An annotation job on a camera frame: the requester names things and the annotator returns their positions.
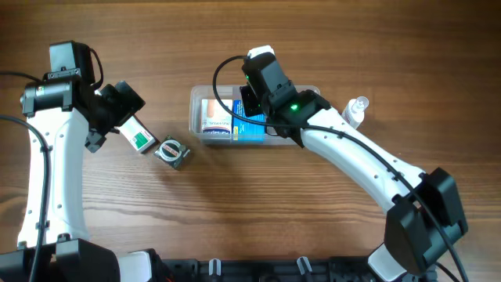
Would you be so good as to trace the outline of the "blue yellow VapoDrops box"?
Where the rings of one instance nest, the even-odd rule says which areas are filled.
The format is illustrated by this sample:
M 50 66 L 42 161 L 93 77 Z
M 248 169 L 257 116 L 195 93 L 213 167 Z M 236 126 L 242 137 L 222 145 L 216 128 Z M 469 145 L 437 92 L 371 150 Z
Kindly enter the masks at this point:
M 234 114 L 252 121 L 265 122 L 265 115 L 258 114 L 247 117 L 241 100 L 234 100 L 232 104 Z M 232 140 L 237 143 L 262 143 L 265 138 L 265 127 L 242 121 L 236 117 L 232 119 Z

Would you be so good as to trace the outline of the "Hansaplast plaster box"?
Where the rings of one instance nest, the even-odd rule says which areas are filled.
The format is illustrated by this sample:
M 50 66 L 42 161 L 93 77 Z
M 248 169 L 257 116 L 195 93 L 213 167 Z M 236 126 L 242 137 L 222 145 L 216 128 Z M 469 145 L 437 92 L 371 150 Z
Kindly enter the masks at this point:
M 216 99 L 202 99 L 200 130 L 202 133 L 231 134 L 232 115 Z

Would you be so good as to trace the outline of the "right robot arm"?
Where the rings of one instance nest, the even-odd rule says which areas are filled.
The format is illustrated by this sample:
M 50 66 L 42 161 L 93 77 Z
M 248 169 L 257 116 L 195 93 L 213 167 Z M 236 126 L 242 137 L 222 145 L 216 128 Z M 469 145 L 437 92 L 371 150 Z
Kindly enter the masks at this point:
M 368 257 L 378 279 L 422 276 L 449 253 L 462 280 L 464 266 L 453 245 L 468 231 L 455 179 L 431 173 L 389 154 L 355 130 L 330 103 L 292 83 L 276 90 L 240 88 L 248 117 L 264 114 L 265 126 L 324 157 L 360 185 L 386 215 L 384 241 Z

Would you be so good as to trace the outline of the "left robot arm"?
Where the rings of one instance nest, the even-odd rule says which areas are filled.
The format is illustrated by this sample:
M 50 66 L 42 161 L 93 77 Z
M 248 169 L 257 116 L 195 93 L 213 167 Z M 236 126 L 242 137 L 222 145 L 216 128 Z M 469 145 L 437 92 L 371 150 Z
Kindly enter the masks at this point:
M 125 81 L 97 90 L 91 78 L 60 71 L 26 85 L 21 96 L 31 141 L 27 209 L 16 251 L 1 256 L 3 281 L 152 281 L 154 252 L 117 257 L 88 239 L 82 200 L 85 150 L 144 106 Z

